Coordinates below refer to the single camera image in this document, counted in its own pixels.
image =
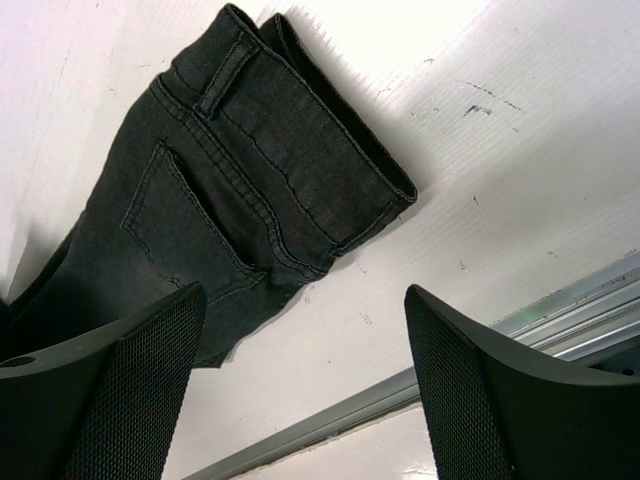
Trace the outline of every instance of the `jeans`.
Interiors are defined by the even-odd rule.
[[[195,366],[219,367],[416,188],[287,20],[227,5],[128,112],[62,260],[16,313],[4,358],[199,281]]]

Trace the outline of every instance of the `metal frame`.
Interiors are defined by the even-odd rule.
[[[567,361],[640,335],[640,254],[632,254],[492,325]],[[413,368],[245,448],[186,480],[227,480],[420,401]]]

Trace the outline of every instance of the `back pocket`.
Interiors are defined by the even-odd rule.
[[[153,271],[177,287],[200,282],[208,304],[251,288],[265,272],[243,262],[209,217],[179,169],[158,143],[122,228],[142,249]]]

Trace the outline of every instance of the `hole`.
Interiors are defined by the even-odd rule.
[[[11,358],[6,362],[0,363],[0,367],[19,367],[21,365],[29,365],[30,363],[35,362],[36,359],[33,357],[17,357]]]

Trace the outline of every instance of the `scratched white surface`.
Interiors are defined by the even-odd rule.
[[[242,480],[437,480],[422,407],[255,470]]]
[[[44,261],[128,107],[222,2],[0,1],[0,191]],[[167,479],[409,366],[411,283],[490,323],[640,244],[640,3],[238,4],[289,13],[421,197],[221,371],[194,372]]]

